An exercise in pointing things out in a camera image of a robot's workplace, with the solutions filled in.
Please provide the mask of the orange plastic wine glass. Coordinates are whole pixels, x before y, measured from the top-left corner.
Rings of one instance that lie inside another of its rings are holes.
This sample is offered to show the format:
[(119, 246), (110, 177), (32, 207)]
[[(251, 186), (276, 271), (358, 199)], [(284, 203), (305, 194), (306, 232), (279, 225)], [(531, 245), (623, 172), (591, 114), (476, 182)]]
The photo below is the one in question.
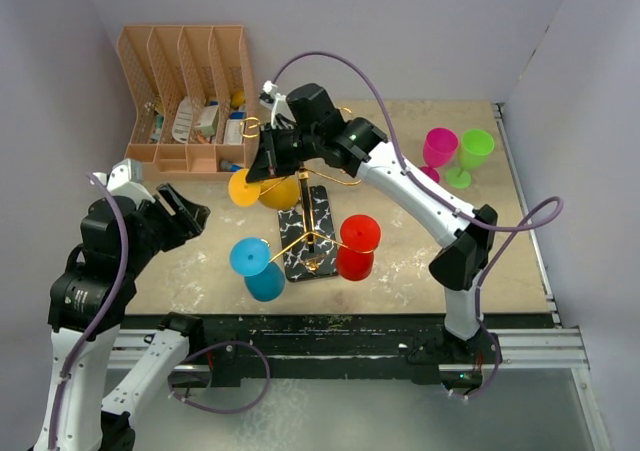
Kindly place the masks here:
[(256, 203), (274, 210), (289, 210), (300, 199), (300, 190), (293, 177), (267, 179), (249, 183), (248, 169), (236, 171), (228, 183), (231, 201), (240, 207), (250, 207)]

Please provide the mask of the pink plastic wine glass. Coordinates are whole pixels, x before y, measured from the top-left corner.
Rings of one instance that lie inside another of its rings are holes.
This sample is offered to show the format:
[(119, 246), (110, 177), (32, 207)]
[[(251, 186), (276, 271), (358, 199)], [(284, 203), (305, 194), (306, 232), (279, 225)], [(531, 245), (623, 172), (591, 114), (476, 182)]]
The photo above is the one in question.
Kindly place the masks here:
[(438, 169), (452, 159), (458, 146), (459, 138), (452, 130), (443, 127), (431, 129), (425, 137), (424, 165), (420, 167), (420, 170), (438, 183), (440, 181)]

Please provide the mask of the green plastic wine glass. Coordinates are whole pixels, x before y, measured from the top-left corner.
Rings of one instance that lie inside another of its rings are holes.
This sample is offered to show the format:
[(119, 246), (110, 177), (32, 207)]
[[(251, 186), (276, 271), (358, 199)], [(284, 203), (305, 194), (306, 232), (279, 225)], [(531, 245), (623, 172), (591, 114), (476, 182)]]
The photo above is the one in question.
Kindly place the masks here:
[(472, 183), (471, 171), (480, 167), (494, 151), (491, 134), (483, 129), (467, 130), (460, 138), (457, 150), (457, 166), (450, 168), (445, 179), (457, 189), (465, 189)]

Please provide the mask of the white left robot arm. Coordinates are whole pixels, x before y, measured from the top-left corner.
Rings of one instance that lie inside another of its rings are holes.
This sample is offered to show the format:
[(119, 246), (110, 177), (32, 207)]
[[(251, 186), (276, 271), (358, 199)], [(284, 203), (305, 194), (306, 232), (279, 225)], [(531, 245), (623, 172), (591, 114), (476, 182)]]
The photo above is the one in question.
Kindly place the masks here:
[(171, 185), (134, 200), (130, 191), (104, 191), (80, 223), (82, 241), (52, 284), (48, 323), (53, 363), (37, 450), (130, 450), (136, 419), (179, 363), (206, 349), (204, 325), (171, 312), (120, 384), (103, 393), (109, 358), (136, 280), (160, 252), (202, 234), (208, 207)]

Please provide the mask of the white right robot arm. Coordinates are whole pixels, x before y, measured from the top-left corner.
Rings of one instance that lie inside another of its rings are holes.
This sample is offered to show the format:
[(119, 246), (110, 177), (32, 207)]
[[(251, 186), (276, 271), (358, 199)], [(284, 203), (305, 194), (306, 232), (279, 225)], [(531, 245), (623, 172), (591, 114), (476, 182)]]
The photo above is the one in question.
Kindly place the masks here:
[(440, 246), (429, 265), (445, 291), (445, 351), (467, 362), (480, 350), (482, 313), (477, 286), (494, 243), (497, 213), (475, 208), (411, 164), (371, 121), (343, 118), (327, 91), (305, 84), (282, 94), (271, 81), (261, 103), (270, 111), (259, 128), (257, 154), (246, 177), (255, 183), (288, 177), (312, 159), (373, 186), (415, 218)]

